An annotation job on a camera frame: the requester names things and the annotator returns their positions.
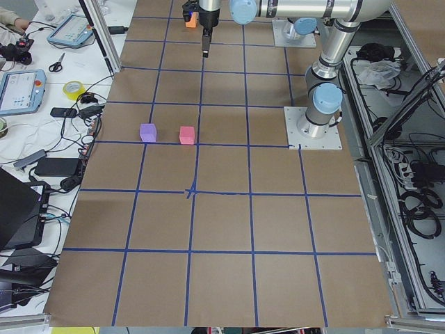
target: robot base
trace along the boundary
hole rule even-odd
[[[337,127],[330,127],[323,138],[312,139],[303,136],[297,128],[297,121],[306,112],[306,107],[284,107],[284,116],[286,118],[287,142],[291,150],[341,150],[340,135]]]
[[[275,38],[276,47],[302,47],[302,48],[315,48],[317,44],[313,33],[302,36],[297,40],[290,40],[283,35],[283,28],[287,21],[283,19],[274,19],[272,21],[273,37]]]

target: sleeve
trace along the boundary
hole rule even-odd
[[[4,25],[14,25],[14,21],[19,18],[19,15],[17,15],[14,12],[11,12],[10,10],[6,10],[3,7],[0,7],[0,23]]]

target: scissors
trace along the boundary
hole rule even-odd
[[[54,64],[49,66],[48,70],[50,72],[55,72],[55,73],[60,72],[63,69],[63,66],[62,66],[63,57],[65,57],[65,52],[63,52],[62,56],[60,56],[58,61],[56,61]]]

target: phone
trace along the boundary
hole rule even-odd
[[[74,118],[77,116],[77,110],[74,108],[58,108],[54,107],[49,115],[53,117]]]
[[[38,176],[71,176],[77,171],[78,158],[41,158],[35,167]]]

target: person's hand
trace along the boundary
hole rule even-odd
[[[17,29],[24,33],[29,26],[29,21],[27,19],[22,19],[21,17],[19,17],[18,19],[15,19],[14,25]]]

